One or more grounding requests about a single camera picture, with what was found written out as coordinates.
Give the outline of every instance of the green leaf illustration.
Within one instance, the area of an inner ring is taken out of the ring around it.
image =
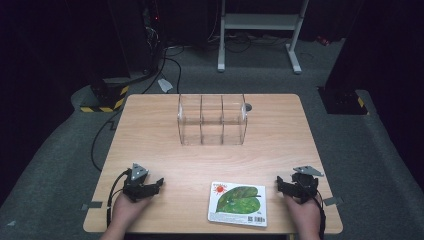
[[[236,187],[224,193],[218,200],[216,212],[249,214],[259,210],[261,203],[257,199],[255,187]]]

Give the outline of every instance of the red sun illustration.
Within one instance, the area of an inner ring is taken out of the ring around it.
[[[227,186],[223,184],[218,184],[215,186],[215,189],[213,191],[216,192],[217,195],[223,194],[227,191]]]

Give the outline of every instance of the wooden table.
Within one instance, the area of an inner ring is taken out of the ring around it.
[[[101,208],[88,210],[84,229],[106,229],[107,199],[115,179],[133,163],[150,170],[146,184],[165,178],[152,203],[130,232],[140,233],[243,233],[296,232],[277,191],[276,177],[290,182],[294,167],[310,165],[325,173],[300,99],[293,94],[245,94],[252,105],[243,145],[183,146],[177,113],[178,95],[128,97],[103,167],[93,201]],[[123,186],[123,180],[116,189]],[[268,226],[248,227],[209,222],[213,181],[264,185]],[[323,198],[332,196],[326,177],[319,178]],[[342,231],[335,205],[324,206],[327,234]]]

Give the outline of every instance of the hand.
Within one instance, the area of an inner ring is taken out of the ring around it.
[[[125,232],[137,220],[151,199],[152,197],[148,197],[133,202],[125,194],[120,193],[113,205],[112,221],[100,239],[123,239]]]
[[[315,240],[319,238],[321,223],[320,210],[313,199],[299,204],[293,197],[284,194],[290,215],[296,225],[301,240]]]

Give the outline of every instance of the white stand leg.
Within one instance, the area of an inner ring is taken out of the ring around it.
[[[225,71],[225,0],[222,0],[221,32],[219,37],[218,72]]]
[[[293,71],[295,74],[301,74],[302,69],[300,68],[299,61],[297,60],[296,53],[294,52],[294,48],[297,43],[297,38],[299,37],[300,29],[302,28],[303,19],[305,18],[306,8],[308,7],[309,0],[304,0],[302,3],[302,8],[300,9],[299,18],[296,22],[296,28],[293,32],[292,42],[290,44],[286,44],[287,53],[289,54],[290,61],[293,66]]]

